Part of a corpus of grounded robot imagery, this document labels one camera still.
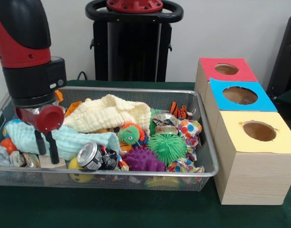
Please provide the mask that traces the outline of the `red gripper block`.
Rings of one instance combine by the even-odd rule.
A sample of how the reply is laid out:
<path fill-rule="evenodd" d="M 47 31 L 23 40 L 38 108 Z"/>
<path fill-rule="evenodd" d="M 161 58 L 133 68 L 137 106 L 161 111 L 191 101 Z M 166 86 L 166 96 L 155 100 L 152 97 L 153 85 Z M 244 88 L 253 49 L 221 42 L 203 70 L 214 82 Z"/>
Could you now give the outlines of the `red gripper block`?
<path fill-rule="evenodd" d="M 34 126 L 36 143 L 40 155 L 46 154 L 46 146 L 41 133 L 47 134 L 51 163 L 59 164 L 57 145 L 51 131 L 59 129 L 63 124 L 65 118 L 63 109 L 58 105 L 45 105 L 30 109 L 16 107 L 15 112 L 21 121 Z"/>

